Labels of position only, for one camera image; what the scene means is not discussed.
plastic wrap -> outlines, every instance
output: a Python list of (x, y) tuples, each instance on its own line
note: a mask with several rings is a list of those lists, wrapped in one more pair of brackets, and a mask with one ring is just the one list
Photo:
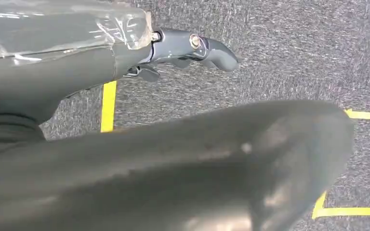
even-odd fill
[(121, 2), (0, 0), (0, 58), (23, 65), (117, 44), (138, 50), (151, 42), (150, 20)]

yellow floor marking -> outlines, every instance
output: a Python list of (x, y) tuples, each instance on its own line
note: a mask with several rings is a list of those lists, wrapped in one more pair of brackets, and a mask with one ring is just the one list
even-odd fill
[(117, 81), (103, 85), (103, 106), (101, 109), (101, 132), (114, 129), (114, 107), (116, 103)]
[(355, 112), (352, 109), (348, 109), (345, 112), (352, 119), (370, 119), (370, 112)]
[(312, 219), (319, 217), (333, 216), (370, 216), (370, 207), (353, 207), (353, 208), (324, 208), (324, 201), (327, 192), (324, 192), (317, 200), (313, 209)]
[[(348, 116), (352, 119), (370, 119), (370, 112), (355, 112), (352, 109), (348, 109), (345, 112), (347, 112)], [(327, 192), (324, 192), (316, 201), (311, 216), (312, 219), (332, 216), (370, 216), (370, 207), (324, 208), (326, 195)]]

yellow tape line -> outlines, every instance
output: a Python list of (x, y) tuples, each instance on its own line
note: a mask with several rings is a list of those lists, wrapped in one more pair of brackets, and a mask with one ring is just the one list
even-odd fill
[(352, 119), (370, 119), (370, 112), (355, 112), (352, 109), (348, 109), (345, 112)]
[(114, 107), (116, 104), (117, 81), (103, 85), (103, 106), (101, 109), (101, 132), (114, 129)]
[[(352, 119), (370, 119), (370, 112), (355, 112), (352, 109), (346, 110), (348, 116)], [(324, 202), (327, 192), (324, 192), (316, 201), (313, 209), (312, 219), (319, 217), (333, 216), (370, 216), (370, 207), (353, 207), (353, 208), (324, 208)]]
[(370, 208), (353, 207), (353, 208), (324, 208), (324, 201), (327, 192), (324, 192), (317, 200), (313, 209), (312, 219), (319, 217), (333, 216), (370, 216)]

gray carpet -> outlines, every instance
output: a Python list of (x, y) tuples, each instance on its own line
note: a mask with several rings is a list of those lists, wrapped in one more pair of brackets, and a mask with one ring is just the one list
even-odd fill
[[(321, 99), (370, 111), (370, 0), (136, 0), (154, 24), (221, 40), (241, 59), (233, 73), (161, 66), (157, 83), (119, 82), (115, 126), (126, 128), (236, 104)], [(65, 100), (43, 127), (51, 139), (99, 130), (101, 89)], [(370, 121), (325, 207), (370, 206)], [(307, 215), (296, 231), (370, 231), (370, 217)]]

bolt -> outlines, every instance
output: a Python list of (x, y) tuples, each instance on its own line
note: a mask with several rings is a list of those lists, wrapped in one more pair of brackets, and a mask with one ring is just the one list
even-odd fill
[(161, 35), (160, 35), (158, 32), (153, 32), (153, 33), (152, 33), (152, 38), (151, 38), (151, 40), (152, 40), (153, 42), (158, 42), (158, 41), (160, 41), (160, 40), (161, 40)]
[(197, 49), (200, 47), (200, 38), (197, 35), (191, 35), (189, 37), (189, 42), (191, 43), (191, 47), (193, 49)]

